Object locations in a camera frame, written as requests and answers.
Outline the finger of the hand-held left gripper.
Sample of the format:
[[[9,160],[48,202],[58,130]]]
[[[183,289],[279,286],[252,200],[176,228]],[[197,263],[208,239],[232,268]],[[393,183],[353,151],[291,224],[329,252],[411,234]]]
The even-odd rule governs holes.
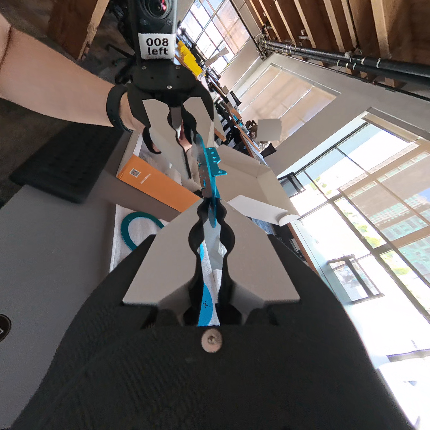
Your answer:
[[[142,101],[149,121],[149,133],[153,143],[164,157],[184,177],[191,179],[191,171],[185,150],[178,142],[178,134],[169,122],[169,106],[159,100]]]
[[[200,135],[206,148],[213,147],[214,122],[200,97],[191,97],[183,103],[182,118],[184,125],[192,131],[194,143]]]

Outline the wooden post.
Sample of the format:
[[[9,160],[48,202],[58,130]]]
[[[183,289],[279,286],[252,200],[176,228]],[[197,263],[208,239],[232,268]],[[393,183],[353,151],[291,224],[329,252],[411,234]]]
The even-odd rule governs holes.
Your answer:
[[[79,61],[89,51],[108,0],[57,0],[47,29],[47,36]]]

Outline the white foam sheet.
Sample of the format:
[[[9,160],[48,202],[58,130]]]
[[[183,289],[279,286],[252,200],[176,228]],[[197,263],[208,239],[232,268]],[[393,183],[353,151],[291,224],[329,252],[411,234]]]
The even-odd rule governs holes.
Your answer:
[[[126,219],[126,226],[128,227],[128,236],[130,238],[130,242],[136,246],[140,245],[149,235],[156,235],[160,231],[161,225],[166,226],[168,224],[167,221],[159,220],[149,214],[147,214],[146,216],[138,215],[137,217],[132,217],[131,214],[134,213],[135,211],[122,207],[120,205],[116,205],[115,207],[115,224],[112,253],[110,259],[110,272],[132,252],[132,249],[128,246],[122,236],[121,227],[124,219]],[[213,277],[217,288],[217,303],[218,292],[219,288],[221,287],[222,270],[215,267],[215,258],[210,257],[209,252],[208,256],[212,266]]]

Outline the large blue disc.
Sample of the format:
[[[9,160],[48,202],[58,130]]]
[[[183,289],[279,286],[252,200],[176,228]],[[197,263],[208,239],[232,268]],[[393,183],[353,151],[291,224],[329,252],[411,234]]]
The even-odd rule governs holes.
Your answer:
[[[216,312],[217,288],[215,285],[212,266],[208,256],[206,242],[203,241],[199,247],[201,260],[201,269],[203,276],[203,294],[201,300],[201,309],[198,320],[198,326],[218,325],[218,316]]]

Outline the orange cardboard box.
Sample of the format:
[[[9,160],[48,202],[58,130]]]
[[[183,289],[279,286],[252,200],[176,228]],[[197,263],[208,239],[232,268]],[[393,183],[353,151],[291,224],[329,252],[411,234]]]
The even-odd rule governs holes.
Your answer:
[[[217,148],[219,167],[227,175],[216,179],[221,200],[242,215],[284,226],[299,218],[298,212],[270,167],[222,145]],[[133,132],[116,177],[167,206],[184,212],[197,202],[197,183],[185,180],[146,148],[142,135]]]

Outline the small blue perforated disc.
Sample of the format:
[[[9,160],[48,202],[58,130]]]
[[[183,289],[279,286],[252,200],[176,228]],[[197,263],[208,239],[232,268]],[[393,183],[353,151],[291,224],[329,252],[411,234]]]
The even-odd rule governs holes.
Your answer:
[[[197,141],[194,144],[194,150],[200,176],[201,190],[203,197],[209,200],[208,219],[212,228],[215,228],[217,225],[217,200],[220,198],[220,195],[216,185],[217,177],[209,176],[205,155],[203,153],[203,147],[203,140],[200,135],[197,135]]]

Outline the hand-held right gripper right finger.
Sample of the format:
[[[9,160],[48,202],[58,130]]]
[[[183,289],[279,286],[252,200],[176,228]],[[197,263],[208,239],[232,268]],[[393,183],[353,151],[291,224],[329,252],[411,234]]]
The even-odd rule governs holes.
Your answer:
[[[217,222],[226,249],[217,302],[221,325],[239,325],[255,309],[300,301],[271,242],[275,237],[220,199]]]

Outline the black ceiling pipe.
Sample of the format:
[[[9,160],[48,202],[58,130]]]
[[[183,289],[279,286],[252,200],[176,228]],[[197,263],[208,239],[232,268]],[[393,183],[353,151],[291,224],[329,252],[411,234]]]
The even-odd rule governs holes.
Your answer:
[[[264,36],[259,37],[255,45],[262,58],[267,58],[269,54],[273,53],[300,61],[322,63],[323,67],[332,67],[331,70],[336,73],[363,82],[369,82],[374,86],[384,88],[388,91],[410,95],[411,97],[429,102],[429,95],[418,94],[403,88],[391,87],[378,80],[378,78],[382,80],[389,79],[406,86],[411,85],[416,90],[429,90],[430,67],[427,64],[375,58],[360,55],[353,51],[330,52],[298,46],[293,43],[276,42],[266,39]]]

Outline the black mesh mat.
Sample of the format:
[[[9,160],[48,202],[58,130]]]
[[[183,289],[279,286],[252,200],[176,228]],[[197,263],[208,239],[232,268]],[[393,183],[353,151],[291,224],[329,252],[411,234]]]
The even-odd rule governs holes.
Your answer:
[[[117,146],[123,132],[106,126],[71,123],[54,135],[10,175],[73,203],[83,203]]]

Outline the black wristband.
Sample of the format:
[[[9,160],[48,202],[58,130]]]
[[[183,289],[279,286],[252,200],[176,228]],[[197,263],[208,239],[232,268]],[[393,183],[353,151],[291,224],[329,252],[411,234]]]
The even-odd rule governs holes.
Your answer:
[[[120,116],[121,99],[126,92],[127,88],[124,84],[116,84],[110,88],[106,99],[106,114],[114,128],[131,133],[133,130],[125,126]]]

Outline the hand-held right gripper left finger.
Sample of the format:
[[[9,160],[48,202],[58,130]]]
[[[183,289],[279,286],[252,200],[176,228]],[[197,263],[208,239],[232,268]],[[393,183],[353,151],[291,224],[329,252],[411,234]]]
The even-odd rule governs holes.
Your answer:
[[[198,249],[207,217],[208,199],[200,199],[156,234],[124,304],[172,310],[186,325],[197,325],[203,294]]]

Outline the person's left forearm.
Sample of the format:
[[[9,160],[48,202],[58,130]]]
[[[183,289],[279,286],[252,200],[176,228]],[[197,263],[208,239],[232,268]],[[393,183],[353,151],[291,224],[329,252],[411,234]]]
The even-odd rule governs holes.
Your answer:
[[[0,16],[2,99],[61,120],[112,126],[106,113],[111,88]]]

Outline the person's left hand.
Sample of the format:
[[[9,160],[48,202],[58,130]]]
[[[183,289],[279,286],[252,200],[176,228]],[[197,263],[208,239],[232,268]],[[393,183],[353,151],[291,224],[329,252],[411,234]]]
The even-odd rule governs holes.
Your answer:
[[[145,131],[144,125],[133,116],[126,92],[121,97],[119,114],[122,123],[127,129],[136,131],[142,135],[143,142],[147,146],[149,152],[154,154],[161,153],[159,148],[152,142],[149,132]]]

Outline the yellow boxes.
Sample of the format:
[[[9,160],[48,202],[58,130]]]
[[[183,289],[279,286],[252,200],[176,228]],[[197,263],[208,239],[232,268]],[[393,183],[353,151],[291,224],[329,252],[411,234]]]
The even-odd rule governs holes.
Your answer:
[[[180,40],[177,42],[177,47],[175,49],[175,58],[180,62],[182,66],[188,68],[196,77],[196,79],[201,75],[202,68],[197,63],[195,56]]]

